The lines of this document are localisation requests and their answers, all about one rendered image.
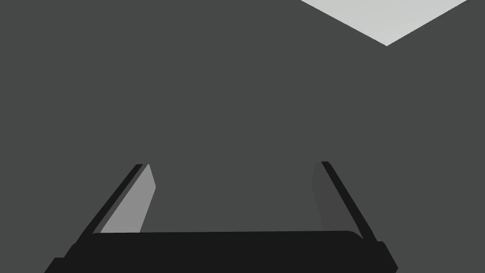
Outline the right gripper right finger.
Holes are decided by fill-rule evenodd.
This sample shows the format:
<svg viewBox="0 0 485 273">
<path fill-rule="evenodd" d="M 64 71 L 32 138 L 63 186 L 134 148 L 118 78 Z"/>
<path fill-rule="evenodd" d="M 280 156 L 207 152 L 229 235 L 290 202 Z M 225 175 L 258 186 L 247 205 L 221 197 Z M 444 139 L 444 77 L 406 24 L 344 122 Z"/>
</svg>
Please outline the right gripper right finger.
<svg viewBox="0 0 485 273">
<path fill-rule="evenodd" d="M 315 162 L 311 188 L 323 230 L 349 231 L 364 240 L 377 241 L 356 202 L 328 161 Z"/>
</svg>

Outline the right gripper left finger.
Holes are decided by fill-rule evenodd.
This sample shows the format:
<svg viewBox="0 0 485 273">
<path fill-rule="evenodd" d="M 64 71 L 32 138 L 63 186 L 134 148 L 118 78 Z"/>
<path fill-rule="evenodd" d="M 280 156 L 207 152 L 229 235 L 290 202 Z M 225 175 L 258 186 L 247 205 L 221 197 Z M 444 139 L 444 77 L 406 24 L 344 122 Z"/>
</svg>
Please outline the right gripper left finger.
<svg viewBox="0 0 485 273">
<path fill-rule="evenodd" d="M 110 195 L 78 242 L 93 234 L 139 233 L 156 190 L 149 164 L 136 164 Z"/>
</svg>

